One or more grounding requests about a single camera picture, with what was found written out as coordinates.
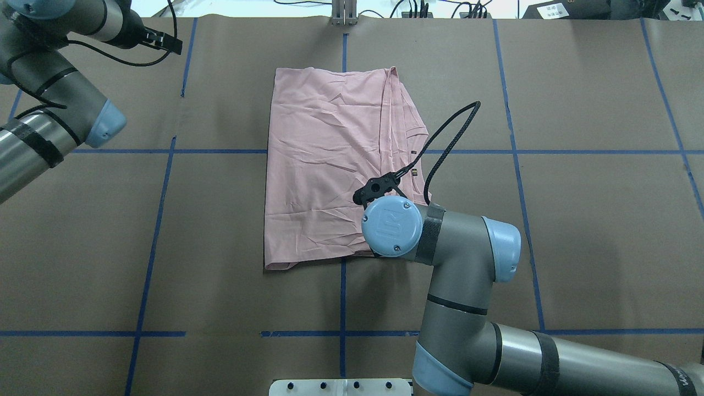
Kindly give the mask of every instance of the pink cloth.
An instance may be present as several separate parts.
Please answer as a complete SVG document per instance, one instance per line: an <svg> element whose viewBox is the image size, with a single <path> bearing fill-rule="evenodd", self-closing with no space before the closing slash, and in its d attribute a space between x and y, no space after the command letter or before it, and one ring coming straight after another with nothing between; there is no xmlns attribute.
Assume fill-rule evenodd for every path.
<svg viewBox="0 0 704 396"><path fill-rule="evenodd" d="M352 194L368 179L408 165L428 131L395 68L333 73L276 70L269 124L264 264L370 253L361 230L364 209ZM417 173L400 189L419 204Z"/></svg>

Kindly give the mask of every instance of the black band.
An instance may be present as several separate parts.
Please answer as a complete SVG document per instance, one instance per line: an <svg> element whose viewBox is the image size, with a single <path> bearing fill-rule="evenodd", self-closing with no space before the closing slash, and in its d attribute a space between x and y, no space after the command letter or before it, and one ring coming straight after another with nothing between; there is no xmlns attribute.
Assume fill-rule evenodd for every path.
<svg viewBox="0 0 704 396"><path fill-rule="evenodd" d="M434 302L435 304L442 305L443 307L448 307L452 309L457 309L458 311L467 312L468 314L474 315L485 315L489 312L488 309L472 307L470 305L460 304L458 302L450 301L448 299L440 298L428 293L428 301Z"/></svg>
<svg viewBox="0 0 704 396"><path fill-rule="evenodd" d="M42 137L36 130L20 121L11 118L3 129L12 132L19 137L27 146L31 147L42 159L46 161L49 168L53 168L63 161L63 155L54 144Z"/></svg>
<svg viewBox="0 0 704 396"><path fill-rule="evenodd" d="M73 132L73 129L71 129L68 124L62 120L59 116L57 116L53 111L47 109L46 107L41 109L41 112L48 115L51 117L54 121L56 121L57 124L61 125L63 129L66 130L66 132L71 136L74 142L76 142L76 146L81 145L81 139L78 138L78 135L76 135L76 132Z"/></svg>
<svg viewBox="0 0 704 396"><path fill-rule="evenodd" d="M494 333L496 334L496 357L494 358L494 368L491 370L491 376L489 377L488 384L491 384L496 380L498 375L498 367L501 365L501 354L503 353L503 340L501 339L501 329L494 322L491 322L494 327Z"/></svg>
<svg viewBox="0 0 704 396"><path fill-rule="evenodd" d="M428 206L428 212L423 220L423 232L420 234L418 248L415 251L415 261L432 265L444 216L444 207L436 204Z"/></svg>
<svg viewBox="0 0 704 396"><path fill-rule="evenodd" d="M103 27L105 27L105 22L108 21L108 4L106 4L105 0L103 0L103 20L100 22L100 26L98 26L97 29L93 30L92 32L85 34L84 36L92 36L96 34L97 32L100 32Z"/></svg>
<svg viewBox="0 0 704 396"><path fill-rule="evenodd" d="M531 393L523 396L554 396L560 379L560 355L555 340L549 335L533 332L538 338L543 360L540 363L538 386Z"/></svg>
<svg viewBox="0 0 704 396"><path fill-rule="evenodd" d="M58 72L52 78L49 78L44 84L42 84L41 87L37 88L37 91L35 91L34 93L38 97L42 96L46 92L46 90L49 89L52 85L56 84L57 81L59 81L60 79L66 77L67 75L69 75L75 71L78 71L78 69L76 69L74 67L70 67L70 68L66 68L66 69Z"/></svg>
<svg viewBox="0 0 704 396"><path fill-rule="evenodd" d="M692 379L689 378L687 373L682 371L681 368L670 366L669 364L662 363L661 361L656 362L662 364L663 366L667 367L668 370L670 370L670 373L672 373L675 382L677 382L677 387L679 388L679 396L697 396L697 390L694 388L694 383L692 382Z"/></svg>

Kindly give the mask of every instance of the light blue joint cap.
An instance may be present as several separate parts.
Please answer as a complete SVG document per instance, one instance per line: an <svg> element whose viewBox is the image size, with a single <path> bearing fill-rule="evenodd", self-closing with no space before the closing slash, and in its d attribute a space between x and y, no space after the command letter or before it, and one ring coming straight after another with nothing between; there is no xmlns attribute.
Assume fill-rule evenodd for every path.
<svg viewBox="0 0 704 396"><path fill-rule="evenodd" d="M469 396L474 384L455 374L415 342L413 379L428 392L438 396Z"/></svg>
<svg viewBox="0 0 704 396"><path fill-rule="evenodd" d="M88 138L86 138L86 143L90 147L97 149L117 135L125 125L127 125L125 115L108 99L103 109L100 110L100 114L90 130Z"/></svg>
<svg viewBox="0 0 704 396"><path fill-rule="evenodd" d="M516 274L521 256L521 233L511 224L482 218L494 253L494 282L510 282Z"/></svg>
<svg viewBox="0 0 704 396"><path fill-rule="evenodd" d="M76 0L7 0L20 14L32 19L57 19L71 11Z"/></svg>
<svg viewBox="0 0 704 396"><path fill-rule="evenodd" d="M10 80L7 76L5 76L3 73L0 73L0 84L2 85L12 85L14 82Z"/></svg>
<svg viewBox="0 0 704 396"><path fill-rule="evenodd" d="M400 257L413 250L423 231L423 216L406 198L387 195L364 211L362 234L369 247L386 257Z"/></svg>

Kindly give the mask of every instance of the black cable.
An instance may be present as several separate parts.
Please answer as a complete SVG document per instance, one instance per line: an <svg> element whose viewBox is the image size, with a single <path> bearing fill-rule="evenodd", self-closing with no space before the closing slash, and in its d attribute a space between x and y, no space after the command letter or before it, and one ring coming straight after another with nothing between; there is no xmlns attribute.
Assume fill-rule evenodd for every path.
<svg viewBox="0 0 704 396"><path fill-rule="evenodd" d="M174 11L174 6L171 3L171 0L166 0L166 1L169 3L169 11L171 11L171 16L172 16L173 22L174 22L174 39L178 39L178 25L177 25L177 21L176 21L176 12ZM124 60L118 58L117 56L110 55L107 52L103 51L102 49L97 48L97 47L93 47L92 45L85 43L85 42L81 42L81 41L77 41L77 40L68 40L67 43L77 44L77 45L86 47L88 49L92 49L93 51L97 52L98 54L101 54L102 56L106 56L116 62L122 63L123 65L134 66L134 67L138 67L138 68L147 67L147 66L154 66L157 63L160 63L161 61L166 59L166 57L169 56L169 54L171 54L171 51L167 49L166 53L163 54L159 59L157 59L155 61L148 62L148 63L133 63L133 62L124 61Z"/></svg>
<svg viewBox="0 0 704 396"><path fill-rule="evenodd" d="M396 9L397 9L398 6L400 6L401 3L403 3L404 1L406 1L406 0L398 0L398 3L396 3L396 5L394 6L394 9L391 11L391 15L389 16L389 18L393 18L393 17L394 17L394 13L396 12Z"/></svg>
<svg viewBox="0 0 704 396"><path fill-rule="evenodd" d="M380 14L380 13L374 11L374 10L364 10L364 11L361 11L361 12L359 13L359 15L362 15L362 14L364 14L364 13L375 13L375 14L377 14L378 16L380 16L380 17L382 17L382 18L384 17L382 14Z"/></svg>
<svg viewBox="0 0 704 396"><path fill-rule="evenodd" d="M465 124L462 125L462 127L461 127L460 130L459 130L459 132L457 132L457 135L455 135L455 137L450 141L450 144L448 144L447 148L445 148L445 150L443 151L443 153L442 153L442 155L440 156L440 158L437 160L437 162L435 163L435 165L433 166L433 168L430 170L430 173L428 173L428 177L427 177L427 179L426 179L426 181L425 181L425 188L424 188L424 190L423 190L423 196L424 196L424 198L425 198L425 203L426 203L426 204L430 205L430 199L428 199L428 189L429 189L429 187L430 187L430 182L431 182L433 176L435 175L435 173L437 172L437 170L440 168L440 165L442 165L443 161L445 161L445 158L448 156L448 154L450 154L450 151L452 151L452 148L454 148L455 144L457 144L457 141L462 137L462 135L465 133L465 131L467 130L467 128L470 126L470 123L472 123L472 120L474 119L474 116L477 115L477 112L479 111L479 107L480 107L481 105L482 105L482 103L481 103L480 101L476 101L476 102L474 102L474 103L472 103L472 104L468 104L467 106L462 107L460 110L458 110L456 113L454 113L450 118L447 119L447 121L445 121L445 123L444 123L440 128L438 128L437 131L435 131L435 133L430 137L430 139L428 139L428 141L425 142L425 145L423 146L423 149L420 150L420 153L418 153L418 155L415 157L415 159L414 159L411 163L409 163L407 166L404 166L404 167L401 168L398 172L394 173L394 177L395 177L397 180L400 180L401 177L403 177L403 175L405 175L406 173L408 173L408 171L410 171L411 169L413 169L413 167L415 166L415 164L417 164L418 161L420 160L420 157L421 157L423 154L425 154L425 151L426 151L426 150L428 150L428 147L429 147L430 144L433 142L433 140L435 140L435 138L436 138L438 135L440 135L440 132L442 132L443 129L445 129L445 127L446 127L447 125L450 125L450 123L451 123L455 118L457 118L460 114L464 113L465 111L467 111L467 110L469 110L469 109L473 109L473 110L472 110L472 113L470 113L469 117L467 117L467 120L465 121Z"/></svg>
<svg viewBox="0 0 704 396"><path fill-rule="evenodd" d="M319 5L321 5L321 6L331 6L331 5L332 5L332 3L325 3L325 2L323 2L323 1L309 1L309 0L305 0L305 1L292 1L292 2L290 2L290 3L287 3L287 2L284 2L284 1L280 1L280 0L274 0L274 2L275 2L276 4L283 4L283 5L285 5L285 6L293 6L293 5L295 5L295 4L319 4Z"/></svg>
<svg viewBox="0 0 704 396"><path fill-rule="evenodd" d="M465 133L467 128L470 126L470 123L472 123L472 120L474 119L474 116L477 115L477 112L479 111L479 107L482 105L481 102L476 101L468 106L465 106L462 110L459 110L457 113L453 114L452 117L450 117L445 123L440 127L440 129L435 132L433 136L437 136L440 131L443 130L455 117L459 116L460 114L464 113L465 111L474 108L472 110L472 113L470 113L470 116L467 117L467 120L465 121L465 124L462 125L460 128L460 131L457 132L457 135L452 139L450 144L448 144L447 148L443 151L443 153L440 155L440 158L438 158L437 162L435 165L433 165L433 169L430 170L430 173L428 173L428 177L425 179L425 188L423 189L423 198L425 198L425 203L430 205L430 198L428 197L428 191L430 189L430 182L433 180L433 176L435 176L435 173L440 169L440 165L442 165L443 161L445 161L445 158L450 154L450 151L452 151L452 148L454 148L455 144L457 144L457 141L462 137L462 135Z"/></svg>
<svg viewBox="0 0 704 396"><path fill-rule="evenodd" d="M457 10L459 10L460 7L461 7L461 6L464 6L465 4L467 4L467 5L470 7L470 12L472 12L472 3L470 3L469 1L463 1L463 2L459 3L459 4L455 7L455 10L454 10L454 11L452 11L452 16L450 17L450 19L454 18L454 17L455 17L455 14L457 13Z"/></svg>

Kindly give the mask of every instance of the white label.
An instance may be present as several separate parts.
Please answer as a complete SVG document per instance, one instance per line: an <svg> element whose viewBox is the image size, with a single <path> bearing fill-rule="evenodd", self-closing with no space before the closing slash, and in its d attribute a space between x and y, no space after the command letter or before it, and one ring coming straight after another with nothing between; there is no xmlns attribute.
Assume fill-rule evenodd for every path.
<svg viewBox="0 0 704 396"><path fill-rule="evenodd" d="M538 12L543 19L557 19L570 16L562 3L551 4L549 6L538 7Z"/></svg>

